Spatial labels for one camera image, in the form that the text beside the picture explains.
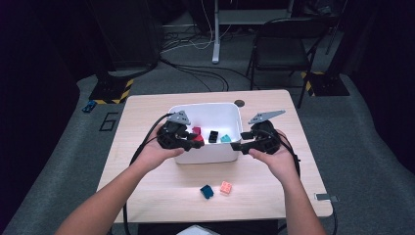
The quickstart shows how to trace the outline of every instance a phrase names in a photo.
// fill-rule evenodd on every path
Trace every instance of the white plastic bin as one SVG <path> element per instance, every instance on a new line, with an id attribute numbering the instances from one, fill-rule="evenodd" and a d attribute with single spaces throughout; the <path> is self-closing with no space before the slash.
<path id="1" fill-rule="evenodd" d="M 175 158 L 178 164 L 211 164 L 232 162 L 238 159 L 240 152 L 233 151 L 230 142 L 222 143 L 220 138 L 228 135 L 231 142 L 241 142 L 242 122 L 239 108 L 233 103 L 203 103 L 175 106 L 170 113 L 184 111 L 191 122 L 187 131 L 201 128 L 205 146 L 191 149 L 189 152 Z M 217 131 L 216 143 L 209 143 L 211 131 Z"/>

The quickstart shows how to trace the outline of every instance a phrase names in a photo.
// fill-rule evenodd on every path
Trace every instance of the person's left hand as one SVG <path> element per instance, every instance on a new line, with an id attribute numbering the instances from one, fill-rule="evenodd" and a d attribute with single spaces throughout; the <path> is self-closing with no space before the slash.
<path id="1" fill-rule="evenodd" d="M 143 151 L 134 162 L 134 165 L 143 166 L 146 171 L 151 171 L 161 165 L 166 159 L 174 158 L 184 153 L 183 148 L 169 150 L 160 146 L 156 138 L 160 128 L 161 124 L 159 124 L 150 134 L 149 140 L 151 141 L 144 147 Z"/>

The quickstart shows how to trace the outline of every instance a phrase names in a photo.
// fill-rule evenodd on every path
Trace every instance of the hand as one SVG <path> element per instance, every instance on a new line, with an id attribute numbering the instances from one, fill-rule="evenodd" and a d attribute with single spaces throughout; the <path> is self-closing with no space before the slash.
<path id="1" fill-rule="evenodd" d="M 281 130 L 277 130 L 277 132 L 286 137 Z M 281 138 L 281 141 L 291 147 L 290 143 L 286 139 L 287 137 L 284 137 Z M 254 157 L 254 159 L 260 160 L 261 162 L 267 164 L 272 174 L 274 174 L 274 176 L 280 180 L 283 185 L 294 178 L 299 178 L 293 156 L 283 145 L 281 145 L 280 149 L 273 155 L 262 153 L 256 149 L 250 149 L 249 153 Z"/>
<path id="2" fill-rule="evenodd" d="M 147 172 L 157 168 L 166 159 L 174 158 L 184 153 L 183 148 L 168 150 L 160 146 L 156 138 L 160 128 L 161 124 L 153 130 L 149 136 L 149 140 L 151 141 L 147 143 L 137 160 L 134 162 L 134 165 L 143 166 Z"/>

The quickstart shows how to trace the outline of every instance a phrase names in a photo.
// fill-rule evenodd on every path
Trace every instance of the chair backrest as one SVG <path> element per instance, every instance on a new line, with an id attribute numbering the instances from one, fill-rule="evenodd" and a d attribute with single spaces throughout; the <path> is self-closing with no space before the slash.
<path id="1" fill-rule="evenodd" d="M 326 18 L 286 18 L 265 23 L 257 37 L 274 38 L 318 38 L 324 36 L 328 29 Z"/>

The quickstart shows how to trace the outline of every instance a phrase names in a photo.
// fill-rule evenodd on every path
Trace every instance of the forearm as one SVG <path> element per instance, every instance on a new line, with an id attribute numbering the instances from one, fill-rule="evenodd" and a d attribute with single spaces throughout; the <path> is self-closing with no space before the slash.
<path id="1" fill-rule="evenodd" d="M 326 234 L 305 193 L 299 178 L 283 185 L 287 229 L 290 235 Z"/>
<path id="2" fill-rule="evenodd" d="M 140 165 L 127 168 L 72 212 L 57 234 L 106 234 L 146 173 Z"/>

